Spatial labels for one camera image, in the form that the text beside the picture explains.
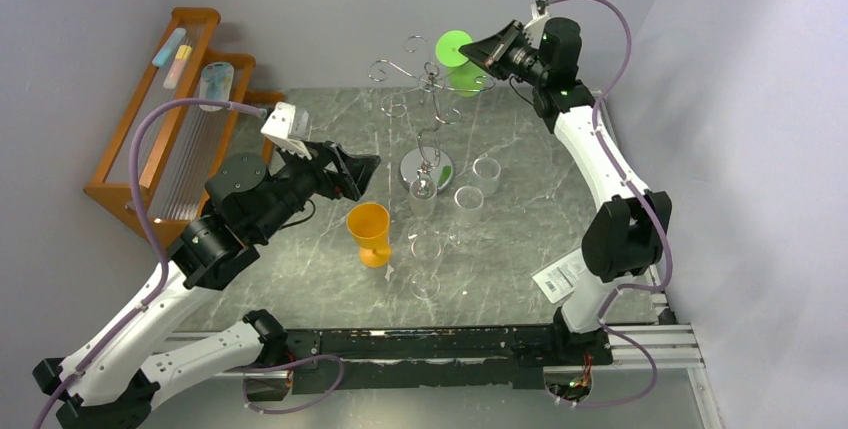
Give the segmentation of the green plastic wine glass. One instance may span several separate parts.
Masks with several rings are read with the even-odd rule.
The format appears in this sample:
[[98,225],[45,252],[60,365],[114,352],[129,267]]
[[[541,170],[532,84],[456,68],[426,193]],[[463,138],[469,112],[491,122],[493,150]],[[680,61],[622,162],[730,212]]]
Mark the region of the green plastic wine glass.
[[471,42],[468,33],[454,29],[445,32],[435,46],[435,56],[447,71],[449,88],[464,97],[474,96],[487,88],[485,73],[460,52],[462,46]]

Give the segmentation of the orange plastic wine glass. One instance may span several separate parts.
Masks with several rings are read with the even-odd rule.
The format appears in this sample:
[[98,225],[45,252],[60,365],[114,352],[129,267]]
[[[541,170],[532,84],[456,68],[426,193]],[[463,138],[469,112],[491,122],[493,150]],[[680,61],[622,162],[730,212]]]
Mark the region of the orange plastic wine glass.
[[391,257],[390,214],[375,202],[354,207],[346,219],[347,229],[359,249],[360,261],[368,268],[386,265]]

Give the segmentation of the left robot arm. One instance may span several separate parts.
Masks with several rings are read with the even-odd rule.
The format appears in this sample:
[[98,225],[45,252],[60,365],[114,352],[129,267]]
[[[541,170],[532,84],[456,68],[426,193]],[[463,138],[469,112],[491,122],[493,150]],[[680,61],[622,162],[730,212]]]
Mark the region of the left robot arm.
[[64,428],[136,428],[174,395],[230,369],[259,371],[293,361],[283,326],[253,310],[222,332],[160,353],[164,339],[218,296],[280,230],[302,223],[315,196],[362,198],[380,166],[336,143],[310,142],[271,172],[255,153],[228,157],[205,185],[198,218],[171,243],[133,300],[93,340],[33,371]]

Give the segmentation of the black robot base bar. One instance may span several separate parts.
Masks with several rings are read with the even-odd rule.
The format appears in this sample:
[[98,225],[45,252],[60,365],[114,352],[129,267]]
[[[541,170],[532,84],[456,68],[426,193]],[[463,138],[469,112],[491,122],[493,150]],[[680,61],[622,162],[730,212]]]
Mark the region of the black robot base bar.
[[247,363],[249,374],[286,371],[296,395],[337,390],[506,385],[545,386],[549,367],[608,366],[601,330],[570,333],[564,323],[401,329],[290,330]]

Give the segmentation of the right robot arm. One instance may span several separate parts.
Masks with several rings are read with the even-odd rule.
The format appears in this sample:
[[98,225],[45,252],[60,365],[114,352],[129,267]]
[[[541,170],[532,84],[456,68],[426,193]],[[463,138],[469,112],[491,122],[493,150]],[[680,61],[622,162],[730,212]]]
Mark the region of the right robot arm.
[[561,17],[546,20],[539,30],[512,21],[459,48],[487,75],[532,87],[535,113],[570,153],[595,202],[597,213],[582,238],[578,263],[566,267],[571,286],[549,338],[551,354],[565,364],[598,341],[611,295],[638,285],[661,259],[660,234],[672,210],[670,196],[650,190],[610,141],[599,100],[578,77],[581,49],[579,24]]

